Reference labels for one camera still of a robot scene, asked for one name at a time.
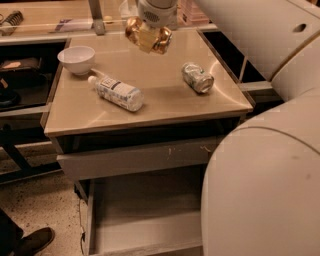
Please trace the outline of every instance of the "terrazzo floor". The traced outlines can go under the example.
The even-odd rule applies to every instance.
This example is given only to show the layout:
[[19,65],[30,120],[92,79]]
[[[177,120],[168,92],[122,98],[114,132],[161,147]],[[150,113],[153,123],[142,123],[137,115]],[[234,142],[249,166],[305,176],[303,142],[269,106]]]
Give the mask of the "terrazzo floor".
[[[36,166],[55,160],[50,144],[19,148]],[[0,150],[0,172],[17,166]],[[0,185],[0,207],[25,232],[50,226],[55,239],[37,256],[81,256],[81,226],[86,228],[87,205],[74,193],[74,185],[60,170],[51,174]]]

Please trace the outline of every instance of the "cable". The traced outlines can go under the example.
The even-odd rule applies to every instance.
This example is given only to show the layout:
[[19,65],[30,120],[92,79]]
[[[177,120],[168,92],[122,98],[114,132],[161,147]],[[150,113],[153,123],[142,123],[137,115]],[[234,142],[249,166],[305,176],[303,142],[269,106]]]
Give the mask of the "cable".
[[85,230],[84,230],[84,228],[83,228],[83,226],[82,226],[80,204],[81,204],[81,199],[79,198],[79,203],[78,203],[78,208],[79,208],[79,224],[80,224],[80,229],[81,229],[80,248],[81,248],[82,255],[84,255],[82,243],[85,242],[86,232],[85,232]]

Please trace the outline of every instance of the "beige tabletop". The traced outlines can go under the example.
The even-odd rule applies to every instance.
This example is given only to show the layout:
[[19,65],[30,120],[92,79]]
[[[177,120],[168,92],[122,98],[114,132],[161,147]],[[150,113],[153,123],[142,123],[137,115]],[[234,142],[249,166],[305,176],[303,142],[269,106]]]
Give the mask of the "beige tabletop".
[[[75,45],[94,48],[94,68],[141,89],[144,105],[135,113],[124,110],[97,95],[87,82],[92,73],[75,76],[63,69],[45,126],[48,137],[240,116],[252,110],[196,30],[174,31],[164,55],[140,51],[123,33],[76,37],[70,43]],[[198,95],[183,81],[181,67],[187,61],[214,76],[209,93]]]

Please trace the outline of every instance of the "person's foot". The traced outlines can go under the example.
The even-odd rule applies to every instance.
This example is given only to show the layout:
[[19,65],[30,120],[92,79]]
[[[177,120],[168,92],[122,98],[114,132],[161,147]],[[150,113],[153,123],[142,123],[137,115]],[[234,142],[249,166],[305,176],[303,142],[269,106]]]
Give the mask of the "person's foot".
[[47,247],[53,239],[52,228],[39,229],[21,239],[18,248],[14,251],[14,256],[33,256]]

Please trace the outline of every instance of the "white bowl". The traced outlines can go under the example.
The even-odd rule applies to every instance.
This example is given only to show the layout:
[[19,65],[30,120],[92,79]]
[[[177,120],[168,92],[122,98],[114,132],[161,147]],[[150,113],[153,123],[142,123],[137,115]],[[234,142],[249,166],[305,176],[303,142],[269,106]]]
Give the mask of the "white bowl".
[[95,51],[88,46],[73,46],[58,54],[63,67],[75,75],[87,74],[94,65]]

